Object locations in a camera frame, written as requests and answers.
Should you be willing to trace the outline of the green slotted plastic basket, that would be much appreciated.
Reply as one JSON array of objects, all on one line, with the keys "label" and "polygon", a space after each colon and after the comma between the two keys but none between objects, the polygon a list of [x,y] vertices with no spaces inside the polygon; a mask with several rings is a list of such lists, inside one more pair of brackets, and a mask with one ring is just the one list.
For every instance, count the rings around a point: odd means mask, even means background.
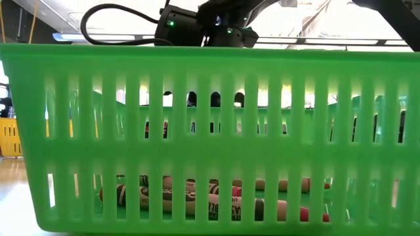
[{"label": "green slotted plastic basket", "polygon": [[[17,116],[75,115],[104,139],[75,159],[24,157],[45,231],[420,236],[420,53],[8,43],[0,61]],[[172,212],[162,209],[164,176]],[[194,216],[186,179],[196,181]],[[219,181],[217,220],[208,217],[210,179]],[[231,219],[232,186],[241,187],[240,221]]]}]

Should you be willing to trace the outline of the red and white markers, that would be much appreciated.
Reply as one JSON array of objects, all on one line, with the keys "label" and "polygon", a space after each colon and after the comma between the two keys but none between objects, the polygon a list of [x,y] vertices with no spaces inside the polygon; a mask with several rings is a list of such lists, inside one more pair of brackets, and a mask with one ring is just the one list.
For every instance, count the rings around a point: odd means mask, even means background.
[{"label": "red and white markers", "polygon": [[[196,211],[196,194],[186,193],[186,215],[194,216]],[[242,197],[231,198],[231,219],[232,221],[240,221],[242,218]],[[149,196],[145,193],[140,193],[140,208],[149,209]],[[172,202],[172,194],[166,192],[163,194],[162,209],[163,212],[172,212],[172,207],[175,204]],[[255,221],[264,220],[264,199],[255,198],[254,203],[254,219]],[[277,209],[277,221],[285,221],[287,216],[287,202],[278,200],[276,203]],[[219,196],[215,194],[209,194],[209,202],[207,204],[208,217],[210,220],[217,220],[219,218]],[[307,222],[309,220],[309,209],[306,207],[300,207],[300,221]]]}]

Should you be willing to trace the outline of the yellow slotted plastic basket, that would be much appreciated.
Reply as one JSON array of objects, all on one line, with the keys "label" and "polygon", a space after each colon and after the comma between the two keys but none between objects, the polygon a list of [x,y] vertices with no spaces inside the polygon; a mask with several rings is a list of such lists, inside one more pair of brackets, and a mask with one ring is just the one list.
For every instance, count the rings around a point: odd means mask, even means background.
[{"label": "yellow slotted plastic basket", "polygon": [[23,156],[29,161],[75,159],[103,141],[95,121],[75,115],[46,119],[41,113],[21,113],[15,119],[0,118],[0,152],[5,157]]}]

